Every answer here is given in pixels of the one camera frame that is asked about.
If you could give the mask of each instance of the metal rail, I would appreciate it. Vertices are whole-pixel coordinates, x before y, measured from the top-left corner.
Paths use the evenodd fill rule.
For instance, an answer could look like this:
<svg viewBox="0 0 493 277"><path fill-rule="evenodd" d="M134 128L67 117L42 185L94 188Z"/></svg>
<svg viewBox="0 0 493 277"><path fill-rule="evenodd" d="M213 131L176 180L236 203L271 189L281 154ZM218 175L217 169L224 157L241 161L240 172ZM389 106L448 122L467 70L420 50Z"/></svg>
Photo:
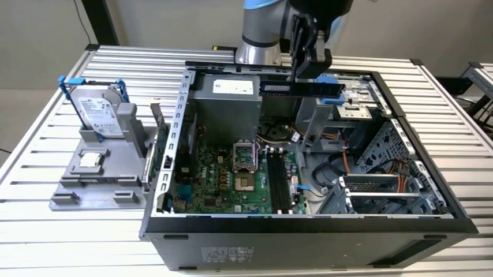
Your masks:
<svg viewBox="0 0 493 277"><path fill-rule="evenodd" d="M172 119L184 61L232 62L229 51L101 46L84 52L69 76L124 78L137 117L154 125L148 105ZM479 235L399 269L305 271L299 275L482 277L493 274L491 142L424 67L404 59L333 57L335 69L377 71L424 148L479 229ZM0 169L0 268L19 276L165 274L152 244L138 242L142 211L51 212L47 201L78 141L78 119L57 91ZM293 272L230 272L285 276Z"/></svg>

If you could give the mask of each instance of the ram slot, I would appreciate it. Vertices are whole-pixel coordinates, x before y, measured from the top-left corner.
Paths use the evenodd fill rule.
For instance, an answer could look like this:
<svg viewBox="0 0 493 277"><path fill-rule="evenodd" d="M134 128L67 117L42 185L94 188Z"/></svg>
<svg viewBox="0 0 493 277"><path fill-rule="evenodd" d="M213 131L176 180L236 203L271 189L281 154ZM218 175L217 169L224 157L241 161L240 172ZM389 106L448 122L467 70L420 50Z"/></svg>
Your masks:
<svg viewBox="0 0 493 277"><path fill-rule="evenodd" d="M287 214L289 210L289 194L284 176L284 160L281 154L267 154L267 172L272 212L280 211L283 214Z"/></svg>

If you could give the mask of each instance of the open computer tower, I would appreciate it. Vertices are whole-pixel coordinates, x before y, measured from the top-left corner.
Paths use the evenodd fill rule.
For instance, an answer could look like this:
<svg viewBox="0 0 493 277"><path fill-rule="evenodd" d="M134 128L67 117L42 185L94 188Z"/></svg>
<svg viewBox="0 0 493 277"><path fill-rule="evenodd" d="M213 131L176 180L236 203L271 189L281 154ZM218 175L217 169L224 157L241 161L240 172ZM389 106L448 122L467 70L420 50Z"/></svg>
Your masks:
<svg viewBox="0 0 493 277"><path fill-rule="evenodd" d="M141 237L170 270L405 267L476 229L376 72L186 62Z"/></svg>

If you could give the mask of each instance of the power supply label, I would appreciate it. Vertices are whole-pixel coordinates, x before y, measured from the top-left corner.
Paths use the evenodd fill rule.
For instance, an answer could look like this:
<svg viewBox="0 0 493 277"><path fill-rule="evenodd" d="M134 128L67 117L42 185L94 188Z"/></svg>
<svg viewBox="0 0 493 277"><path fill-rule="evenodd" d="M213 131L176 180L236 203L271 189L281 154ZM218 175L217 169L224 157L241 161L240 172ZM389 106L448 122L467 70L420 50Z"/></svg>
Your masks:
<svg viewBox="0 0 493 277"><path fill-rule="evenodd" d="M253 94L253 82L244 80L213 80L212 93Z"/></svg>
<svg viewBox="0 0 493 277"><path fill-rule="evenodd" d="M92 129L104 137L122 137L110 102L104 98L79 97L78 103L82 117L90 123Z"/></svg>

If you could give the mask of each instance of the gray wall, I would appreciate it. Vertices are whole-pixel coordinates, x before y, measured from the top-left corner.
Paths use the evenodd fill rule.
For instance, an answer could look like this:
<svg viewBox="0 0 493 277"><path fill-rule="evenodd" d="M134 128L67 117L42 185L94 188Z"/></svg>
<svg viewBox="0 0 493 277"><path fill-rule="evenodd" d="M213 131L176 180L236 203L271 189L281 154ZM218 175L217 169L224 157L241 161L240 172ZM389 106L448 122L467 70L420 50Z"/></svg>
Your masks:
<svg viewBox="0 0 493 277"><path fill-rule="evenodd" d="M0 0L0 88L55 89L86 44L71 0Z"/></svg>
<svg viewBox="0 0 493 277"><path fill-rule="evenodd" d="M106 1L121 45L238 45L242 0ZM335 54L415 57L458 74L467 61L493 62L491 27L493 0L353 0ZM54 88L85 45L70 0L0 0L0 88Z"/></svg>
<svg viewBox="0 0 493 277"><path fill-rule="evenodd" d="M432 74L493 62L491 0L353 0L336 55L419 58Z"/></svg>
<svg viewBox="0 0 493 277"><path fill-rule="evenodd" d="M106 0L130 46L237 46L242 0ZM420 58L435 74L493 62L493 0L353 0L336 55Z"/></svg>
<svg viewBox="0 0 493 277"><path fill-rule="evenodd" d="M209 49L237 46L242 0L106 0L121 43Z"/></svg>

